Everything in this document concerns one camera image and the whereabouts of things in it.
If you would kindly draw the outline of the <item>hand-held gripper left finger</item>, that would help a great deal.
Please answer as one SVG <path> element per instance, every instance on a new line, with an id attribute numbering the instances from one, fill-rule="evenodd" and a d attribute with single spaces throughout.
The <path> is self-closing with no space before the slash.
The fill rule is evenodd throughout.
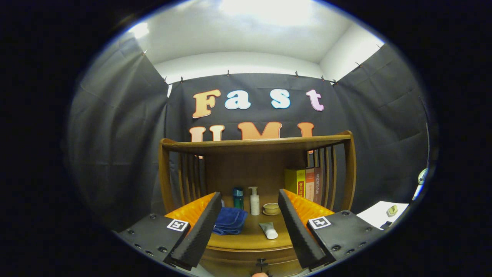
<path id="1" fill-rule="evenodd" d="M 222 209 L 220 192 L 211 193 L 193 201 L 185 211 L 186 216 L 195 214 L 195 223 L 176 217 L 149 214 L 118 232 L 117 236 L 131 248 L 147 258 L 169 268 L 191 270 L 197 267 L 213 232 L 217 217 Z"/>

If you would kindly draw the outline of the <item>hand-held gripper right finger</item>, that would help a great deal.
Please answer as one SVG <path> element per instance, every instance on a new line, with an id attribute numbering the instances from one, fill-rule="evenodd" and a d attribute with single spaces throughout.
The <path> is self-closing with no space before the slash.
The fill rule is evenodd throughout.
<path id="1" fill-rule="evenodd" d="M 278 205 L 302 268 L 346 260 L 386 233 L 349 210 L 327 215 L 324 207 L 285 189 L 278 192 Z"/>

